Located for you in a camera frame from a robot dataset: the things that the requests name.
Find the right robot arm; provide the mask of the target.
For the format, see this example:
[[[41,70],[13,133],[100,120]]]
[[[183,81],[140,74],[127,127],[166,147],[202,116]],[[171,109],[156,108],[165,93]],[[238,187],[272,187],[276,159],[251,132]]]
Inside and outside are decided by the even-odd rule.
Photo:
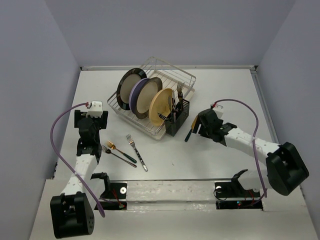
[[[258,187],[273,189],[282,196],[288,196],[310,176],[292,143],[279,144],[252,136],[235,124],[224,123],[211,108],[198,113],[192,132],[254,158],[258,183],[254,184],[248,177],[232,181],[230,190],[235,196],[242,196]]]

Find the knife dark handle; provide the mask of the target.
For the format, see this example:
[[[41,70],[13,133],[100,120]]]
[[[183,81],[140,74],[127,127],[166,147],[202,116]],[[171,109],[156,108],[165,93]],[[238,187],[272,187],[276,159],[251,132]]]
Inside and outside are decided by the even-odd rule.
[[[161,120],[165,121],[165,122],[170,122],[171,121],[171,114],[165,116],[161,113],[158,113],[158,116],[160,117]]]

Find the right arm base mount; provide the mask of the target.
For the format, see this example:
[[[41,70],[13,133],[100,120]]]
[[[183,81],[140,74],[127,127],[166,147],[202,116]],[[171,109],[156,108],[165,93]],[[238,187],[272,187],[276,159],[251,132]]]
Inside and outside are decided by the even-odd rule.
[[[229,181],[214,183],[213,196],[216,199],[217,210],[263,210],[261,195],[252,189],[245,190],[239,178],[248,170],[236,173]]]

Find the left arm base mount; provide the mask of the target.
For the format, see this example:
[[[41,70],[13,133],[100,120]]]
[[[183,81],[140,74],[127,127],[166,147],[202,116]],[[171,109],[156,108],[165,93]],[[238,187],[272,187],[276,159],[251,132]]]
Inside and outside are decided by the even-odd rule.
[[[127,182],[110,181],[107,173],[101,172],[93,173],[88,185],[105,211],[127,209]]]

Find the grey knife slim handle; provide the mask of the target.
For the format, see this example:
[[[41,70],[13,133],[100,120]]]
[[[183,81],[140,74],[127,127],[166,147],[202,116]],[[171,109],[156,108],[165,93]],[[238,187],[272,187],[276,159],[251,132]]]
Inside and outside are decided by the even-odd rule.
[[[172,111],[173,111],[173,98],[172,95],[168,97],[168,107],[169,107],[169,115],[168,117],[172,118]]]

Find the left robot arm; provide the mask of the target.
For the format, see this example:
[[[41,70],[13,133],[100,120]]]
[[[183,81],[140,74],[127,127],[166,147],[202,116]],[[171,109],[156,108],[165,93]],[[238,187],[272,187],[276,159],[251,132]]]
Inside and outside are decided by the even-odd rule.
[[[56,239],[91,235],[95,226],[95,208],[102,217],[105,216],[99,198],[110,194],[110,180],[105,172],[94,171],[102,155],[100,130],[107,128],[107,120],[105,110],[74,112],[74,127],[79,133],[75,164],[71,166],[60,153],[57,154],[71,170],[71,176],[60,195],[50,200]]]

